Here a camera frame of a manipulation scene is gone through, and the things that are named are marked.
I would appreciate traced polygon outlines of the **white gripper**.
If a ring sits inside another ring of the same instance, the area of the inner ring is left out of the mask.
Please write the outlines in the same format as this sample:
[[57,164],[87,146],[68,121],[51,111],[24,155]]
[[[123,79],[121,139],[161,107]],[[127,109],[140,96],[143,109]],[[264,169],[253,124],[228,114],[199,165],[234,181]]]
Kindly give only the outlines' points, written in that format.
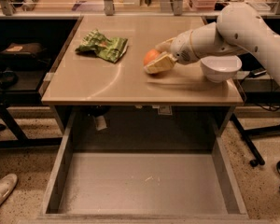
[[162,53],[149,64],[144,65],[145,71],[148,74],[158,74],[171,70],[175,66],[176,61],[184,65],[198,62],[199,58],[190,44],[191,33],[192,31],[189,30],[175,38],[172,37],[157,44],[155,50]]

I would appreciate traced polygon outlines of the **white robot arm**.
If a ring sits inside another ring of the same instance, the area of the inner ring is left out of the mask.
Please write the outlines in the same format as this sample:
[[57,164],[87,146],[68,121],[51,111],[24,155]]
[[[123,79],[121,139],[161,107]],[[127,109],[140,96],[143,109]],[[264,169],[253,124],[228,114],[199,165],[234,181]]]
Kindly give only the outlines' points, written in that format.
[[280,87],[280,35],[246,3],[224,7],[215,22],[168,39],[156,50],[160,54],[144,65],[149,74],[169,71],[176,63],[196,63],[208,56],[249,53]]

